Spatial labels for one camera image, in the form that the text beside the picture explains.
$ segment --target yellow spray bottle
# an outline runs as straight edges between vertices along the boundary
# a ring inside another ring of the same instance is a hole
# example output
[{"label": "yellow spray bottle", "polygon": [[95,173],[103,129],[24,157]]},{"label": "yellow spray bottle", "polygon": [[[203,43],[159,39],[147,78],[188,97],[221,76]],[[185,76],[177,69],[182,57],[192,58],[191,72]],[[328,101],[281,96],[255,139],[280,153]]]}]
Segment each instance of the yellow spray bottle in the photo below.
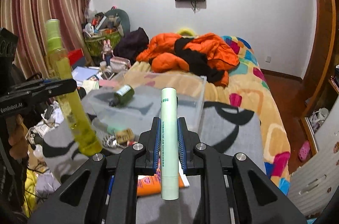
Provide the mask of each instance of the yellow spray bottle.
[{"label": "yellow spray bottle", "polygon": [[[60,79],[72,78],[72,69],[67,57],[67,51],[62,47],[59,20],[48,20],[47,32],[47,64],[50,77]],[[79,151],[87,156],[101,151],[102,147],[92,130],[89,118],[84,112],[77,90],[73,93],[57,97],[60,108],[72,131],[74,140],[79,145]]]}]

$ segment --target finger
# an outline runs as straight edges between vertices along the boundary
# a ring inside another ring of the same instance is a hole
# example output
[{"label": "finger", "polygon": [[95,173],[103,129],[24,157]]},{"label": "finger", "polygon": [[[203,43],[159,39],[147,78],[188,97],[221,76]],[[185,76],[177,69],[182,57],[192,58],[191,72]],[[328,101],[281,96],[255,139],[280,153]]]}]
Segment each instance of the finger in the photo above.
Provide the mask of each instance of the finger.
[{"label": "finger", "polygon": [[17,121],[17,125],[21,125],[22,124],[23,118],[22,118],[22,116],[20,114],[18,114],[16,116],[16,121]]},{"label": "finger", "polygon": [[27,151],[28,144],[26,142],[26,139],[22,138],[21,141],[19,141],[14,147],[10,149],[10,155],[17,160],[25,158],[27,156]]},{"label": "finger", "polygon": [[24,129],[22,125],[19,125],[15,128],[13,133],[11,133],[10,137],[8,138],[8,143],[10,143],[11,146],[14,146],[20,141],[22,137],[24,137]]}]

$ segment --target human hand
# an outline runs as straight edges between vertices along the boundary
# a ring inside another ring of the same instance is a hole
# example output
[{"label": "human hand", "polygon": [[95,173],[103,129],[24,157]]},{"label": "human hand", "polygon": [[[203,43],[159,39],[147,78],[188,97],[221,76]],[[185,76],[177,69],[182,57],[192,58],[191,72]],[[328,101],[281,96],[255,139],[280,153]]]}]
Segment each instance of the human hand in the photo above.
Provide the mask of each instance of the human hand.
[{"label": "human hand", "polygon": [[17,115],[15,119],[17,125],[14,132],[8,138],[8,142],[12,146],[10,149],[10,155],[17,160],[27,156],[28,144],[25,135],[28,130],[23,124],[23,118],[21,115]]}]

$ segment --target curtain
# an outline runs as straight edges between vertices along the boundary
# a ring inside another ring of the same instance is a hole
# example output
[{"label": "curtain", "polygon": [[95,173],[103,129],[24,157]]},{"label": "curtain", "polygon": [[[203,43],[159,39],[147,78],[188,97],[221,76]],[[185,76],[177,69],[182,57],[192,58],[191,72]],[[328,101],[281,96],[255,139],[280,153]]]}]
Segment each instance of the curtain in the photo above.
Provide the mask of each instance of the curtain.
[{"label": "curtain", "polygon": [[91,58],[82,35],[84,7],[89,0],[1,0],[0,26],[19,37],[15,64],[25,77],[41,72],[45,64],[46,33],[44,24],[59,19],[63,45],[67,51],[82,48],[87,62]]}]

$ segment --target wooden floor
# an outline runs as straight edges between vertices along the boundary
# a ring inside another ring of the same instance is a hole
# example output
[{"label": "wooden floor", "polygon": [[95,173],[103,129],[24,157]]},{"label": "wooden floor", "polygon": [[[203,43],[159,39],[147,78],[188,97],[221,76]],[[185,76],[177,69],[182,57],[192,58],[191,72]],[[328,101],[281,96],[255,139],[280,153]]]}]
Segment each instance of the wooden floor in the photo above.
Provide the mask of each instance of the wooden floor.
[{"label": "wooden floor", "polygon": [[264,76],[279,109],[289,139],[291,146],[289,173],[292,173],[310,158],[308,155],[305,162],[301,162],[298,158],[299,149],[307,140],[299,119],[305,109],[304,98],[298,95],[301,82],[273,75]]}]

